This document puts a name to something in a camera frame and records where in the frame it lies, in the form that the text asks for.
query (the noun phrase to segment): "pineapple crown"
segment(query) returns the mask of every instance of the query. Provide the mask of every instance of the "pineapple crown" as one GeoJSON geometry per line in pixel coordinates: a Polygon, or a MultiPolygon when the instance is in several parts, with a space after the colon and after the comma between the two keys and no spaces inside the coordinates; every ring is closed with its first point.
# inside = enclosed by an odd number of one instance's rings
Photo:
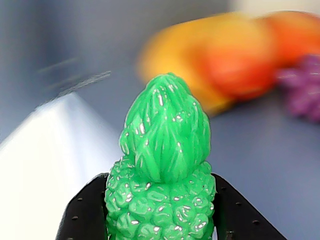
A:
{"type": "Polygon", "coordinates": [[[140,177],[155,183],[175,183],[210,154],[209,118],[182,78],[161,74],[130,107],[119,145],[134,159],[140,177]]]}

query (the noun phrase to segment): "purple grapes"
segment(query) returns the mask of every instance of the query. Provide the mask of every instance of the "purple grapes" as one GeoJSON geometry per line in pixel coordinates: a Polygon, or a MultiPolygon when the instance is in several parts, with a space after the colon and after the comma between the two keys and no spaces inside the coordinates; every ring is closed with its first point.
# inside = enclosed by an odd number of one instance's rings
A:
{"type": "Polygon", "coordinates": [[[297,67],[281,69],[277,80],[286,90],[286,108],[295,117],[320,122],[320,56],[306,55],[297,67]]]}

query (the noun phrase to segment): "toy fruit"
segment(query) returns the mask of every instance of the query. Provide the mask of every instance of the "toy fruit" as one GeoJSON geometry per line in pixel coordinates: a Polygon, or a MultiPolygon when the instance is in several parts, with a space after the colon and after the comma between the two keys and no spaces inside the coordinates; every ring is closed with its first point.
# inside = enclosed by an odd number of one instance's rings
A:
{"type": "Polygon", "coordinates": [[[277,79],[286,90],[288,111],[320,122],[320,57],[306,55],[297,67],[280,70],[277,79]]]}
{"type": "Polygon", "coordinates": [[[197,48],[217,38],[213,31],[221,21],[242,19],[240,13],[224,13],[170,26],[155,34],[143,47],[138,58],[138,74],[147,83],[163,73],[173,72],[182,77],[192,94],[209,115],[218,114],[231,107],[234,98],[223,94],[204,80],[199,71],[197,48]]]}
{"type": "Polygon", "coordinates": [[[202,47],[206,79],[237,100],[251,100],[275,84],[275,44],[263,22],[242,16],[219,21],[202,47]]]}
{"type": "Polygon", "coordinates": [[[104,198],[108,239],[211,239],[210,123],[186,83],[172,73],[151,80],[132,104],[119,144],[124,156],[104,198]]]}
{"type": "Polygon", "coordinates": [[[278,64],[292,66],[304,55],[320,54],[320,18],[307,12],[277,11],[256,19],[275,37],[278,64]]]}

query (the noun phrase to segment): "white surface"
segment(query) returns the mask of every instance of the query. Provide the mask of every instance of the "white surface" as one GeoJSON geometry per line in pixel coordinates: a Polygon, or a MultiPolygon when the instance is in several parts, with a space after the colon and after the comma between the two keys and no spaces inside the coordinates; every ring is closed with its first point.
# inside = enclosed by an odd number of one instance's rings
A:
{"type": "Polygon", "coordinates": [[[0,146],[0,239],[53,240],[66,205],[122,155],[76,94],[33,112],[0,146]]]}
{"type": "Polygon", "coordinates": [[[232,11],[241,11],[253,17],[273,11],[296,10],[320,13],[318,0],[233,0],[230,2],[232,11]]]}

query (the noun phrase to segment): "green toy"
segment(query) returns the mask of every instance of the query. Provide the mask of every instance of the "green toy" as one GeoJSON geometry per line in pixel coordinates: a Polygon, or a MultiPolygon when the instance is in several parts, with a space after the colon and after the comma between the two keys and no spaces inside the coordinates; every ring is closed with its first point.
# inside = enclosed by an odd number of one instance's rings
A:
{"type": "Polygon", "coordinates": [[[110,171],[105,220],[110,240],[208,240],[216,181],[207,115],[172,73],[151,80],[129,109],[110,171]]]}

